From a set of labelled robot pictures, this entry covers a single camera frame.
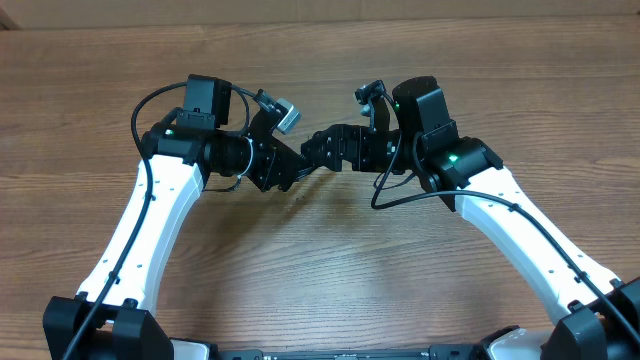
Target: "beige wall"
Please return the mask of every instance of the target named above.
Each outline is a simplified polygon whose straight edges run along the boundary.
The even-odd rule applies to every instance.
[[[635,14],[640,0],[0,0],[9,28]]]

